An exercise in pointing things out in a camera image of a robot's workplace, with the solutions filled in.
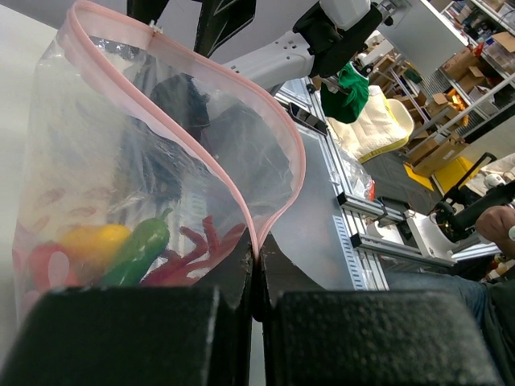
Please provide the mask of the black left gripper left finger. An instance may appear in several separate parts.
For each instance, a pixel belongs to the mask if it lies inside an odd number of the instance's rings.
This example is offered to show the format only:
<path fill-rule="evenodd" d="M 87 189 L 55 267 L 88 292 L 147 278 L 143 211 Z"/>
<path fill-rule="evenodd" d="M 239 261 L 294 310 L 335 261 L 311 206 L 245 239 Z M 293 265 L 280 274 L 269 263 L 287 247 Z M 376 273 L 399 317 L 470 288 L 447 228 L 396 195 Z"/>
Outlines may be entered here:
<path fill-rule="evenodd" d="M 249 235 L 188 287 L 68 288 L 25 318 L 4 385 L 246 385 Z"/>

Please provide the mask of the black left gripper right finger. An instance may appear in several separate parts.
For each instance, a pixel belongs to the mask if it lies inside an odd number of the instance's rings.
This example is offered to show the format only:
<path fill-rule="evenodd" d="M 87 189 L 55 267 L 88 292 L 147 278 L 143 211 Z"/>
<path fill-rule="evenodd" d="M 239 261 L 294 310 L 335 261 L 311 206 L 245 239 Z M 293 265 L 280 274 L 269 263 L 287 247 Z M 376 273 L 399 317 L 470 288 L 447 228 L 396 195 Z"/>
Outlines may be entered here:
<path fill-rule="evenodd" d="M 256 268 L 269 385 L 499 385 L 463 301 L 442 291 L 331 291 L 267 236 Z"/>

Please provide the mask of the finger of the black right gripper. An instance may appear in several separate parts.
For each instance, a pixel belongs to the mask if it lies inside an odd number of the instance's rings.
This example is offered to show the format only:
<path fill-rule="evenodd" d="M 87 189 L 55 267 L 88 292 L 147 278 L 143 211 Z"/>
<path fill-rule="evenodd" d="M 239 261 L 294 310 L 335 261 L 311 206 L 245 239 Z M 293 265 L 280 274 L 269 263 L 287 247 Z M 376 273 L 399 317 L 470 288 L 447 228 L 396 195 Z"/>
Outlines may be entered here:
<path fill-rule="evenodd" d="M 126 14 L 136 20 L 159 20 L 168 0 L 127 0 Z"/>
<path fill-rule="evenodd" d="M 210 57 L 254 19 L 256 0 L 203 0 L 194 52 Z"/>

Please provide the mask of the red toy lobster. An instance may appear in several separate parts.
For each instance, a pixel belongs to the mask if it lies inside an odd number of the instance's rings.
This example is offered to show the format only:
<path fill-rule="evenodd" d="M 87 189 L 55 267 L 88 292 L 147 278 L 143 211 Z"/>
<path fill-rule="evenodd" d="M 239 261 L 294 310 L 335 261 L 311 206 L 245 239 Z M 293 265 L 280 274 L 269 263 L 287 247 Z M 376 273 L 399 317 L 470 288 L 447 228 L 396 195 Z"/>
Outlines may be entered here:
<path fill-rule="evenodd" d="M 194 249 L 184 256 L 166 250 L 167 261 L 148 273 L 141 286 L 188 286 L 196 283 L 206 273 L 220 264 L 236 247 L 246 226 L 237 224 L 225 235 L 218 236 L 211 216 L 202 220 L 204 234 L 182 226 L 179 232 L 188 238 Z"/>

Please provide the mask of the green toy chili pepper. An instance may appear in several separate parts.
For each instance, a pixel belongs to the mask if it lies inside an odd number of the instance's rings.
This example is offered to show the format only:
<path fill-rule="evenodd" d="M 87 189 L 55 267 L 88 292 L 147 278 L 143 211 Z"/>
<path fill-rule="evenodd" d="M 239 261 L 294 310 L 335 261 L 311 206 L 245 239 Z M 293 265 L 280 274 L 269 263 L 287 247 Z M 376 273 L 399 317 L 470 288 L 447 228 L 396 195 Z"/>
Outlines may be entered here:
<path fill-rule="evenodd" d="M 143 220 L 138 224 L 97 284 L 137 285 L 168 245 L 170 230 L 167 217 L 171 212 L 172 209 L 169 207 L 160 216 Z"/>

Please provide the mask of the orange yellow toy mango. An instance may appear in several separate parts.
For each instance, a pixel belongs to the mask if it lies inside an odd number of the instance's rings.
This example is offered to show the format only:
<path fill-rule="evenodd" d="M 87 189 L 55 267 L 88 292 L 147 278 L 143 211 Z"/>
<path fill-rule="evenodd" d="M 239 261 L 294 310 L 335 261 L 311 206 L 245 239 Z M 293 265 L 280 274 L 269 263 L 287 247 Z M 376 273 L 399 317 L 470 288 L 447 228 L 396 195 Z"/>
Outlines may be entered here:
<path fill-rule="evenodd" d="M 61 236 L 58 243 L 74 263 L 105 269 L 130 235 L 130 229 L 120 224 L 77 226 Z"/>

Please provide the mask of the clear pink zip top bag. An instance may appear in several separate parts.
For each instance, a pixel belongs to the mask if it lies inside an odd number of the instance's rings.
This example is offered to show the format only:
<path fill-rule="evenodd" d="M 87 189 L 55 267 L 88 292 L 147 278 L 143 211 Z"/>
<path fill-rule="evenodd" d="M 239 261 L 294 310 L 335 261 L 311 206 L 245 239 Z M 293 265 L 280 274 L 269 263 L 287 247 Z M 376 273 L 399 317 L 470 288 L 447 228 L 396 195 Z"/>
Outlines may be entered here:
<path fill-rule="evenodd" d="M 218 236 L 244 224 L 258 255 L 305 170 L 299 132 L 265 89 L 146 24 L 76 2 L 35 68 L 13 241 L 18 317 L 49 291 L 34 287 L 31 252 L 72 228 L 132 233 L 170 207 L 170 240 L 146 275 L 166 250 L 191 252 L 179 229 L 203 235 L 207 216 Z M 109 267 L 71 264 L 85 287 Z"/>

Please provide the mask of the red toy chili pepper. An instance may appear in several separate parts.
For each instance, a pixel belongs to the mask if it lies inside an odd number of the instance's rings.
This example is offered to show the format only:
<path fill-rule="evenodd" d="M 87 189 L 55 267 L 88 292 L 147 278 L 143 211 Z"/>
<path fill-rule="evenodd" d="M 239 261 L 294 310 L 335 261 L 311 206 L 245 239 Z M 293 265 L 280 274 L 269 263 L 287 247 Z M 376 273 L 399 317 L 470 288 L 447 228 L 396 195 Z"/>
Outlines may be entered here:
<path fill-rule="evenodd" d="M 36 247 L 28 258 L 34 287 L 40 293 L 55 287 L 77 287 L 79 280 L 72 268 L 68 252 L 56 243 Z"/>

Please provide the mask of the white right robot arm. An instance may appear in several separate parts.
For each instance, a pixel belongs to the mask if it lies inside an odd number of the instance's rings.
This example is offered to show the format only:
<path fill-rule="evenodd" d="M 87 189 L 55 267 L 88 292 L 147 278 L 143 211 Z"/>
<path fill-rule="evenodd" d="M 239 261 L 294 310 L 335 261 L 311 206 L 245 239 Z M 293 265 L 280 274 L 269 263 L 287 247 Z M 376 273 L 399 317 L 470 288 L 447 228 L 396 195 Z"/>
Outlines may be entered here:
<path fill-rule="evenodd" d="M 195 52 L 209 57 L 253 21 L 256 5 L 203 1 Z M 396 9 L 391 1 L 318 1 L 283 36 L 225 66 L 266 90 L 305 76 L 329 78 L 366 50 L 381 24 L 393 24 Z"/>

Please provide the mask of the white bag zipper slider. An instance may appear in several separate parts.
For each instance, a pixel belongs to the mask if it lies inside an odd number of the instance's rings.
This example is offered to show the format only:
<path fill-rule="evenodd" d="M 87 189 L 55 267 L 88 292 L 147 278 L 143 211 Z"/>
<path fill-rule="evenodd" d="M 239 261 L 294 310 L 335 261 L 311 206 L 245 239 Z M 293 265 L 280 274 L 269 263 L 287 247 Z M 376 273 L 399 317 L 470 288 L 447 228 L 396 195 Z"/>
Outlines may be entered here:
<path fill-rule="evenodd" d="M 161 35 L 163 33 L 163 29 L 153 19 L 149 22 L 149 28 L 152 30 L 153 36 Z"/>

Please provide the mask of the person in green shirt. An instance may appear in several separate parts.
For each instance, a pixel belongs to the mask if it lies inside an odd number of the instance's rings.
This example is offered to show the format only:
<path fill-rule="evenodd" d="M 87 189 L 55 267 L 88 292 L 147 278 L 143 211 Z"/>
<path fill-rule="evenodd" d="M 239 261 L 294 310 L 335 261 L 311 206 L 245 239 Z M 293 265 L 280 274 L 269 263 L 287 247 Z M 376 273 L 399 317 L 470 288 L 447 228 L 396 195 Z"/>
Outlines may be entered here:
<path fill-rule="evenodd" d="M 369 99 L 369 79 L 362 76 L 351 62 L 338 73 L 339 86 L 344 92 L 332 92 L 321 84 L 320 97 L 325 117 L 350 124 L 357 120 Z"/>

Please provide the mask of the cream padded chair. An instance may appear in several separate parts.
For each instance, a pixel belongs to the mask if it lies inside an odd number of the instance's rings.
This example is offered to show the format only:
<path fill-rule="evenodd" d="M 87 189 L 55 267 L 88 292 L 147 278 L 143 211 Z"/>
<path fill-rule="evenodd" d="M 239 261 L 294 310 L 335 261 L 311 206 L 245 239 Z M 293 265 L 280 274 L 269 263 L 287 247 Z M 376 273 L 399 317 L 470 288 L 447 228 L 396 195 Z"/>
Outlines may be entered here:
<path fill-rule="evenodd" d="M 404 104 L 386 98 L 376 85 L 369 86 L 369 99 L 354 122 L 329 117 L 327 123 L 335 143 L 361 163 L 402 148 L 414 131 Z"/>

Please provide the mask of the cardboard boxes on shelves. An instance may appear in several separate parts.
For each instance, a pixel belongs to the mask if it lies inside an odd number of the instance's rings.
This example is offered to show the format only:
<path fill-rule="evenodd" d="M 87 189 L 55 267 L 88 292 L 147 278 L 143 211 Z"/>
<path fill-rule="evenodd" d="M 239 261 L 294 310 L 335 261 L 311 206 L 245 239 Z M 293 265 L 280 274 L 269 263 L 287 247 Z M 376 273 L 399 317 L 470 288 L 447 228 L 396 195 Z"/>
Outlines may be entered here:
<path fill-rule="evenodd" d="M 497 118 L 514 112 L 514 33 L 503 31 L 470 41 L 438 70 L 413 83 L 425 104 L 416 108 L 424 120 L 403 148 L 412 170 L 429 177 L 451 162 Z"/>

